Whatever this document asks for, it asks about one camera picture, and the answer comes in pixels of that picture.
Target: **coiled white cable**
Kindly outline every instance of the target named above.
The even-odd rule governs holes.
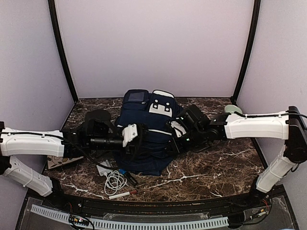
[[[109,175],[106,175],[105,182],[105,194],[112,196],[117,193],[118,190],[122,189],[127,184],[127,179],[119,173],[119,171],[113,171]],[[106,189],[109,188],[113,190],[113,193],[108,193]]]

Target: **table top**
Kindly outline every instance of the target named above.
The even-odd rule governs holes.
[[[228,98],[176,98],[186,107],[196,104],[208,117],[223,113],[231,104]],[[94,109],[105,109],[112,121],[120,113],[121,98],[81,99],[77,102],[65,128],[77,127],[85,114]],[[115,162],[112,154],[92,152],[98,161]],[[249,191],[254,178],[264,170],[260,158],[249,138],[216,141],[210,149],[199,153],[179,155],[162,171],[161,176],[133,175],[139,182],[138,193],[117,198],[122,201],[161,202],[188,201],[238,195]],[[105,177],[87,159],[45,170],[44,175],[58,179],[66,194],[88,198],[108,199],[104,193]],[[119,193],[135,188],[125,186]]]

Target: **navy blue backpack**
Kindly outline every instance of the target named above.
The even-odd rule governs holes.
[[[141,154],[127,159],[120,153],[114,153],[117,164],[130,172],[143,175],[161,175],[162,169],[173,160],[167,147],[172,133],[166,123],[175,120],[183,110],[174,96],[168,92],[155,90],[129,90],[123,99],[120,116],[115,121],[118,128],[139,123],[148,127],[139,148]]]

